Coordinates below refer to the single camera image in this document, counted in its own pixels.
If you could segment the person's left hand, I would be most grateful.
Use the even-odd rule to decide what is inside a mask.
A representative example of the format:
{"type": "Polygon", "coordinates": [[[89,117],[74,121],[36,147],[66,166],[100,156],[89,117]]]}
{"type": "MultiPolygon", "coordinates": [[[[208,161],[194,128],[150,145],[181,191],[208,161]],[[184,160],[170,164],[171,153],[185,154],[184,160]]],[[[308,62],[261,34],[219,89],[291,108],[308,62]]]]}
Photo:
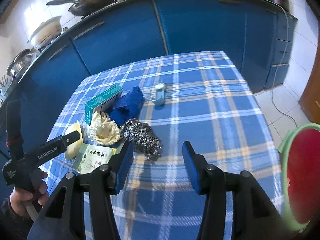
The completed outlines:
{"type": "MultiPolygon", "coordinates": [[[[48,174],[44,171],[41,171],[41,180],[40,180],[40,198],[38,198],[38,203],[41,206],[46,204],[47,200],[49,199],[49,194],[47,192],[48,186],[43,181],[43,179],[47,178],[48,174]]],[[[30,216],[27,213],[26,208],[23,205],[23,202],[30,201],[33,198],[33,194],[20,188],[14,188],[11,195],[10,195],[10,205],[14,213],[23,217],[29,218],[30,216]]]]}

